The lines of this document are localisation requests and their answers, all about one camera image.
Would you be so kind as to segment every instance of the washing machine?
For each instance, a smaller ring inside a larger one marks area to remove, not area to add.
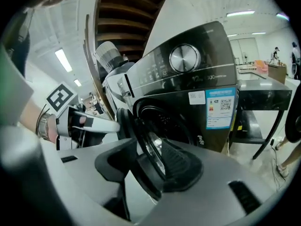
[[[119,139],[137,138],[139,170],[147,179],[156,174],[150,187],[164,181],[163,138],[216,152],[225,146],[238,81],[221,23],[203,24],[162,43],[123,74],[118,86],[129,107],[116,113]]]

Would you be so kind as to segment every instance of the pink object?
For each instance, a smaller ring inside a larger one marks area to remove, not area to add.
[[[268,67],[268,65],[264,61],[262,61],[262,60],[255,60],[255,66],[256,66],[256,71],[258,73],[268,74],[269,67]]]

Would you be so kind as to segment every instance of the bracelet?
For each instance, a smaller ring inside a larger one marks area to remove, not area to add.
[[[39,120],[38,135],[41,136],[44,140],[49,140],[47,122],[50,116],[51,114],[43,114]]]

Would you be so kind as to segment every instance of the wooden staircase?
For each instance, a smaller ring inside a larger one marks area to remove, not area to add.
[[[165,0],[98,0],[95,47],[111,41],[130,61],[138,61]]]

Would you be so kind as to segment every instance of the silver watch band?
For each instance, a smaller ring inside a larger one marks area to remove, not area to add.
[[[48,119],[52,114],[44,114],[41,116],[38,126],[38,134],[41,136],[44,140],[49,140],[48,136]]]

